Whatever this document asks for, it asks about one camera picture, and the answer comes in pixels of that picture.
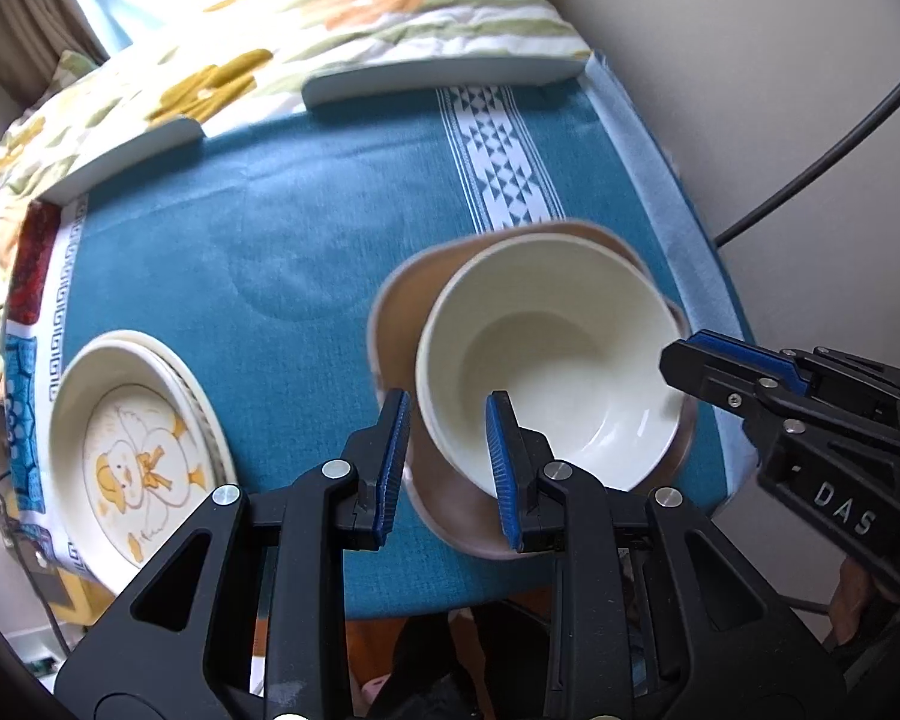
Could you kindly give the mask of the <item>person's right hand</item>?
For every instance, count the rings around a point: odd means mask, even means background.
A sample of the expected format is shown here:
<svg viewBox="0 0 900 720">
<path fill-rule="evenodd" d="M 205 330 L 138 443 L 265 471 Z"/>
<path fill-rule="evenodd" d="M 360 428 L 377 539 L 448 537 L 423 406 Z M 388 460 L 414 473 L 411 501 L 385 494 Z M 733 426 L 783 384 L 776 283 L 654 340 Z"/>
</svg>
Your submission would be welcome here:
<svg viewBox="0 0 900 720">
<path fill-rule="evenodd" d="M 877 600 L 888 601 L 900 609 L 900 594 L 873 578 L 865 567 L 846 557 L 839 569 L 839 582 L 827 606 L 831 622 L 831 640 L 836 647 L 847 645 L 859 632 L 862 616 L 877 606 Z"/>
</svg>

